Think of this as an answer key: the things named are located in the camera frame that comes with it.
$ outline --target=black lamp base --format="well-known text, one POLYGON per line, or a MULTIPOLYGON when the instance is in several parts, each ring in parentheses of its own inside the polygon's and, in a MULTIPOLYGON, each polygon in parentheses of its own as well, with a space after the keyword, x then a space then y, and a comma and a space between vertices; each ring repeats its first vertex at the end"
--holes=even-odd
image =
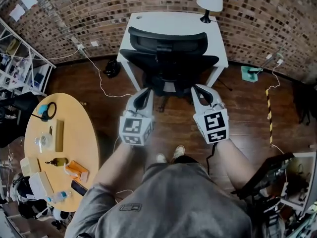
POLYGON ((205 11, 205 15, 200 18, 200 21, 203 23, 206 23, 206 24, 209 24, 211 22, 211 20, 209 19, 209 11, 208 10, 205 11))

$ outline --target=desk top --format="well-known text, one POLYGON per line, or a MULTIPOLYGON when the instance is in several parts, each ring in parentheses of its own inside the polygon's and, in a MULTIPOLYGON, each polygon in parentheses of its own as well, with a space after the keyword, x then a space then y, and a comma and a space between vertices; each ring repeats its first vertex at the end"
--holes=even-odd
MULTIPOLYGON (((139 30, 169 34, 169 35, 193 35, 205 32, 208 37, 208 48, 205 56, 219 57, 216 67, 228 67, 228 60, 219 26, 215 17, 210 17, 211 23, 200 21, 201 14, 187 12, 139 12, 131 14, 129 23, 125 30, 120 49, 134 50, 130 43, 128 29, 133 26, 139 30)), ((120 53, 117 61, 127 61, 120 53)))
POLYGON ((52 94, 38 104, 37 110, 41 105, 50 102, 55 102, 57 105, 54 119, 64 121, 63 152, 43 149, 43 153, 40 154, 39 147, 34 143, 34 140, 41 136, 42 132, 48 132, 49 127, 47 122, 31 116, 25 134, 25 156, 38 158, 41 171, 46 172, 54 193, 71 190, 72 196, 70 198, 51 205, 58 210, 74 212, 79 207, 83 197, 71 189, 72 178, 65 174, 63 167, 45 164, 45 161, 66 157, 69 161, 74 160, 81 164, 89 170, 88 181, 82 182, 82 185, 88 189, 93 184, 93 179, 99 169, 99 147, 93 125, 85 109, 75 98, 64 93, 52 94))

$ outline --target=shirt logo patch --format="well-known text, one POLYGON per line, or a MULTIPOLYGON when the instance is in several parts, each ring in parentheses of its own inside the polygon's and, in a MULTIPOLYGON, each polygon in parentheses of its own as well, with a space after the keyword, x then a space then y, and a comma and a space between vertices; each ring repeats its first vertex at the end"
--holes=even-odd
POLYGON ((120 207, 120 211, 139 212, 142 208, 142 204, 124 204, 120 207))

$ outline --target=clear plastic container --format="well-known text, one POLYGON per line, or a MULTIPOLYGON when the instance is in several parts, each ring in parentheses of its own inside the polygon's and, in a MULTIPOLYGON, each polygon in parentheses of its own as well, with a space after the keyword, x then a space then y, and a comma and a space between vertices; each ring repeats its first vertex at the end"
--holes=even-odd
POLYGON ((52 196, 47 197, 47 202, 56 204, 56 203, 64 201, 65 199, 71 196, 72 196, 71 191, 60 191, 55 193, 52 196))

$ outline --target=smartphone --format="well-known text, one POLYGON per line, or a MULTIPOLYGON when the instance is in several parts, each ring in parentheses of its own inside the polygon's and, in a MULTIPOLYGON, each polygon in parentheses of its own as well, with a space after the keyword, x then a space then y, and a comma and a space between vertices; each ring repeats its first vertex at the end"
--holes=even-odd
POLYGON ((71 182, 71 188, 74 189, 77 193, 79 193, 82 196, 84 196, 87 192, 87 189, 83 185, 76 182, 75 180, 71 182))

